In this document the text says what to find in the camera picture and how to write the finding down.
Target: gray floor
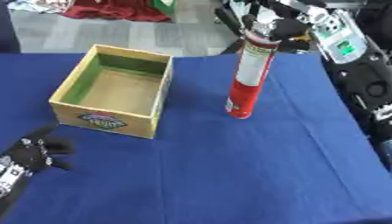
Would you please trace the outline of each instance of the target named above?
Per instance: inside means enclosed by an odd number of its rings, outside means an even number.
[[[220,52],[235,40],[214,23],[219,0],[178,0],[173,23],[71,19],[13,11],[12,20],[25,53],[84,53],[93,44],[129,47],[173,56]]]

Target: box label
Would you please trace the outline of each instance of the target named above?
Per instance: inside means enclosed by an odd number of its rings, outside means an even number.
[[[80,115],[79,118],[103,130],[112,130],[127,126],[125,122],[110,115],[85,114]]]

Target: can label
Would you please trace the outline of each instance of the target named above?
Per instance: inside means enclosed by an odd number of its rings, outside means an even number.
[[[272,49],[252,45],[247,41],[236,79],[243,85],[257,87],[262,80],[264,67],[269,62],[272,51]]]

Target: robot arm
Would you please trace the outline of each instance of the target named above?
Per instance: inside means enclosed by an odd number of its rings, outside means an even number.
[[[55,128],[45,126],[21,137],[0,154],[0,220],[18,199],[30,177],[48,166],[68,170],[70,167],[53,154],[68,154],[73,148],[66,140],[48,136]]]
[[[345,10],[330,12],[317,0],[270,0],[269,7],[283,18],[275,20],[270,38],[283,39],[283,43],[307,32],[322,54],[324,69],[339,96],[390,170],[392,68],[388,57]]]

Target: open box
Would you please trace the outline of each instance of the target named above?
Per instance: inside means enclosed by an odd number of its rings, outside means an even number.
[[[49,102],[60,123],[153,138],[172,57],[95,45]]]

